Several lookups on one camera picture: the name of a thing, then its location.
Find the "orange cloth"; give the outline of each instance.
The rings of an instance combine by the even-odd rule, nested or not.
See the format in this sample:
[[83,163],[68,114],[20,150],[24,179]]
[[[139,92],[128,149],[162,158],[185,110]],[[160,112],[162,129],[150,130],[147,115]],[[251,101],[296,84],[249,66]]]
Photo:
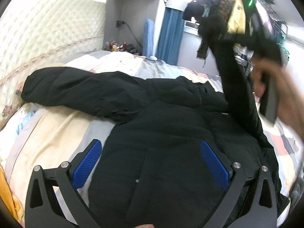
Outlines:
[[13,217],[20,223],[23,216],[23,207],[20,201],[10,192],[5,180],[4,171],[0,166],[0,197]]

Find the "yellow fabric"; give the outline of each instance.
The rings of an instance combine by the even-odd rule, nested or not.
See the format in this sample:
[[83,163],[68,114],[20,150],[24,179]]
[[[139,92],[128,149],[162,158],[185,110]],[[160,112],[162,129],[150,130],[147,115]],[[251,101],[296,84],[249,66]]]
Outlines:
[[90,122],[86,113],[67,107],[48,107],[24,144],[12,171],[10,189],[25,205],[27,186],[36,165],[57,168],[80,144]]
[[245,34],[246,15],[242,0],[235,0],[231,16],[228,20],[228,33]]
[[16,196],[12,195],[4,177],[4,171],[0,166],[0,197],[13,217],[20,223],[23,215],[23,207]]

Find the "blue rubber pad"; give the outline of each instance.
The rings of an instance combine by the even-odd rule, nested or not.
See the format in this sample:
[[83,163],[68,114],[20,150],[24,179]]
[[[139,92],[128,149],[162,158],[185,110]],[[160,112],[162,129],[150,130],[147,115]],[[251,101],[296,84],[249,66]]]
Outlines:
[[201,155],[217,185],[226,191],[230,184],[229,173],[205,140],[201,143]]
[[72,186],[74,189],[82,188],[85,185],[91,171],[93,170],[95,164],[97,163],[102,152],[101,142],[96,140],[94,145],[84,156],[83,160],[77,166],[73,172]]

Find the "bed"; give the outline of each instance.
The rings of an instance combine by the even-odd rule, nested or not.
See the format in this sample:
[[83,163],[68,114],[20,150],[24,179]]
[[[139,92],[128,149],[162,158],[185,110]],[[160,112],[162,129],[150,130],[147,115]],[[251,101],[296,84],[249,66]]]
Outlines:
[[[104,17],[105,3],[93,0],[12,0],[0,19],[3,28],[0,31],[0,42],[3,42],[0,48],[0,165],[11,193],[21,203],[20,210],[24,207],[35,165],[46,169],[71,161],[92,139],[104,144],[115,125],[110,120],[65,107],[23,104],[16,94],[17,85],[34,70],[70,66],[94,73],[121,71],[143,79],[184,76],[193,82],[208,81],[216,91],[222,92],[219,76],[196,73],[161,60],[143,60],[126,52],[102,51]],[[271,127],[262,118],[262,125],[276,152],[281,193],[289,196],[296,172],[302,167],[303,145],[280,121]],[[63,147],[67,145],[66,138],[73,140]],[[90,177],[78,190],[87,205],[89,184]],[[56,195],[67,219],[75,222],[58,189]],[[278,226],[287,217],[289,208],[290,205],[278,218]],[[19,216],[24,226],[22,212]]]

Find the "quilted headboard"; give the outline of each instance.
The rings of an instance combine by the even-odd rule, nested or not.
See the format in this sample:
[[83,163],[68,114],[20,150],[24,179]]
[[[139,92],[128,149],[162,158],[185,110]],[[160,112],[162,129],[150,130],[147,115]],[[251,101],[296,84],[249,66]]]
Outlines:
[[16,86],[64,56],[102,49],[105,3],[12,0],[0,18],[0,130],[20,107]]

